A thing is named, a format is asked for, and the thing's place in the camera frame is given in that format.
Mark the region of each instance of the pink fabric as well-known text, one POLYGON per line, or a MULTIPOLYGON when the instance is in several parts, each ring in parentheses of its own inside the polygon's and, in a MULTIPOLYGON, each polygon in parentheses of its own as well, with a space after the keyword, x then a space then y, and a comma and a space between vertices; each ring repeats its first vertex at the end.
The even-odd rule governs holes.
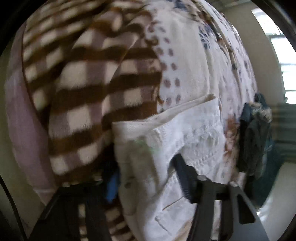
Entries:
POLYGON ((48 134, 30 101, 22 72, 23 24, 11 49, 5 83, 6 113, 13 153, 41 201, 47 204, 56 191, 48 154, 48 134))

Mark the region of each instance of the polka dot pattern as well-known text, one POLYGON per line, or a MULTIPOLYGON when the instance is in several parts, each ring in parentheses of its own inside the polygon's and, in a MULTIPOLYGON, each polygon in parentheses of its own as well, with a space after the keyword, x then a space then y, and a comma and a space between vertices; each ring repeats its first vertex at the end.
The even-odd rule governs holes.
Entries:
POLYGON ((174 51, 172 49, 168 49, 168 55, 169 56, 173 56, 174 55, 174 51))
POLYGON ((165 79, 163 81, 163 83, 164 83, 165 87, 170 88, 170 80, 169 79, 165 79))
POLYGON ((156 49, 156 53, 158 53, 159 55, 163 55, 163 54, 164 54, 164 53, 163 53, 163 49, 160 48, 160 47, 158 47, 158 48, 156 49))
POLYGON ((177 95, 177 97, 176 97, 176 103, 178 104, 180 102, 180 100, 181 100, 181 95, 177 95))
POLYGON ((161 66, 161 69, 163 70, 163 71, 166 71, 167 69, 168 69, 168 67, 167 67, 167 65, 166 65, 166 63, 160 63, 160 66, 161 66))
POLYGON ((180 87, 180 80, 178 78, 175 79, 175 86, 180 87))
POLYGON ((170 106, 170 105, 172 104, 172 99, 171 99, 170 97, 167 98, 166 101, 165 101, 165 104, 166 104, 167 106, 170 106))
POLYGON ((168 38, 164 38, 164 41, 169 44, 170 43, 170 40, 168 38))
POLYGON ((175 63, 172 63, 172 64, 171 64, 171 67, 172 67, 172 69, 173 69, 174 71, 177 69, 177 66, 176 66, 175 63))
POLYGON ((159 112, 180 104, 182 99, 180 77, 178 76, 178 59, 175 56, 176 50, 172 48, 172 41, 168 38, 167 33, 169 31, 166 31, 161 23, 157 19, 153 20, 146 30, 147 41, 154 46, 163 72, 159 93, 164 104, 159 106, 159 112))

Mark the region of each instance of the blue fabric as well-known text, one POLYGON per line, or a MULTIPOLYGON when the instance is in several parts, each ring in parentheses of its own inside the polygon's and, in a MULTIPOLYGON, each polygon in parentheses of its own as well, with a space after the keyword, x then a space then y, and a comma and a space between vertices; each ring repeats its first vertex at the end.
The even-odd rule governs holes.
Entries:
POLYGON ((108 203, 112 203, 112 201, 116 198, 119 184, 120 184, 120 173, 119 173, 119 170, 117 169, 115 173, 110 177, 109 181, 106 183, 105 199, 108 203))
POLYGON ((199 28, 199 35, 201 37, 201 41, 203 42, 203 46, 204 48, 207 50, 208 48, 211 49, 210 46, 210 42, 209 42, 209 34, 212 32, 211 27, 206 23, 204 24, 204 27, 201 28, 201 26, 198 27, 199 28))
POLYGON ((185 7, 185 4, 181 0, 166 0, 167 2, 174 2, 175 7, 181 9, 183 11, 188 12, 187 8, 185 7))
MULTIPOLYGON (((257 93, 255 100, 268 108, 262 94, 257 93)), ((263 175, 266 167, 266 155, 270 147, 271 125, 268 120, 257 112, 252 114, 254 107, 248 103, 240 118, 239 159, 237 167, 240 172, 246 172, 248 176, 258 179, 263 175)))
POLYGON ((261 207, 264 204, 272 190, 282 164, 283 159, 275 145, 267 152, 267 164, 263 176, 257 180, 248 177, 244 191, 256 207, 261 207))

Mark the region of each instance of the white towel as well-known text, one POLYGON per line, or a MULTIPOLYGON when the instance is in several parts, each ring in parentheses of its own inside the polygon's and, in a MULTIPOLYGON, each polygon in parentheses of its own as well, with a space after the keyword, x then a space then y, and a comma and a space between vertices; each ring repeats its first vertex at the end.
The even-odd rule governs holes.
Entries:
POLYGON ((139 241, 171 241, 194 216, 170 160, 181 153, 198 174, 221 182, 225 137, 214 95, 140 121, 113 123, 119 197, 139 241))

